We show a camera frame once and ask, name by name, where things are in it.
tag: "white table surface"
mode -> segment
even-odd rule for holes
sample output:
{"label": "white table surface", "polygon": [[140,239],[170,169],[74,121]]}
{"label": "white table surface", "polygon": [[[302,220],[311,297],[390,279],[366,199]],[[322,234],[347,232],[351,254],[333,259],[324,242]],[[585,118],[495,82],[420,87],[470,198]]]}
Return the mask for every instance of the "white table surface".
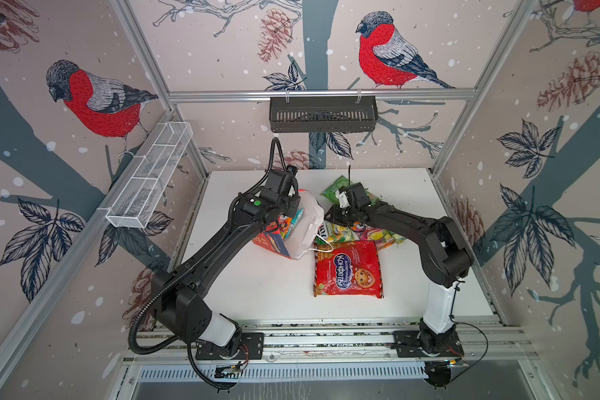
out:
{"label": "white table surface", "polygon": [[[309,190],[326,211],[330,203],[320,193],[346,174],[345,170],[301,170],[297,180],[299,187]],[[224,224],[229,203],[236,194],[247,190],[262,175],[262,171],[211,173],[184,260]],[[351,181],[362,182],[369,192],[403,211],[431,218],[446,215],[424,168],[352,170]],[[421,317],[427,304],[429,279],[422,270],[417,245],[407,240],[381,250],[378,256],[384,299],[362,295],[314,297],[313,252],[300,260],[289,260],[250,242],[217,277],[205,301],[213,311],[243,321],[362,322]],[[464,280],[454,314],[493,315],[471,270]]]}

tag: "white plastic bag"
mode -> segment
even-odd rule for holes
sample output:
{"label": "white plastic bag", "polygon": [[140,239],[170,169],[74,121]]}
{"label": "white plastic bag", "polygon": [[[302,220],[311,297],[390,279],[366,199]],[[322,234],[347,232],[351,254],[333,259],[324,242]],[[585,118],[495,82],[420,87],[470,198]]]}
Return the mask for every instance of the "white plastic bag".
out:
{"label": "white plastic bag", "polygon": [[292,234],[285,239],[285,247],[293,260],[300,260],[306,252],[313,249],[313,240],[324,221],[324,210],[311,192],[301,189],[299,195],[298,209],[304,209],[304,212]]}

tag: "white wire mesh basket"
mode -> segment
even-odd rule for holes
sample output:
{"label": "white wire mesh basket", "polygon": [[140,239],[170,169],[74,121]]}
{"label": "white wire mesh basket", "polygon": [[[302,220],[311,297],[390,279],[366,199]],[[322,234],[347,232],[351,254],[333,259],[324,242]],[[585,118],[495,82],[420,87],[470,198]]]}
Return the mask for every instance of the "white wire mesh basket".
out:
{"label": "white wire mesh basket", "polygon": [[186,122],[167,122],[107,213],[114,227],[146,228],[193,132]]}

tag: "red candy bag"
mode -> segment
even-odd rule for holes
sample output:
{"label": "red candy bag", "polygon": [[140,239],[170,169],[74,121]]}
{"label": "red candy bag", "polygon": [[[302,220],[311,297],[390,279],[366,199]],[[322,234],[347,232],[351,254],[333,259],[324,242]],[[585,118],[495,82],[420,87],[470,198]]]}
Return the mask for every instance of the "red candy bag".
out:
{"label": "red candy bag", "polygon": [[[330,250],[320,246],[319,250]],[[380,262],[372,241],[334,243],[330,253],[315,252],[313,295],[367,294],[384,297]]]}

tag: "black metal basket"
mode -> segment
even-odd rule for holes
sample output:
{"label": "black metal basket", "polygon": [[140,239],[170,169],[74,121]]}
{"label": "black metal basket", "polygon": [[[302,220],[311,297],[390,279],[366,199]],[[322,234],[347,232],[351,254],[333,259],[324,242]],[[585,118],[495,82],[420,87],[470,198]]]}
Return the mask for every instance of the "black metal basket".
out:
{"label": "black metal basket", "polygon": [[376,128],[375,96],[272,97],[269,106],[271,131],[369,132]]}

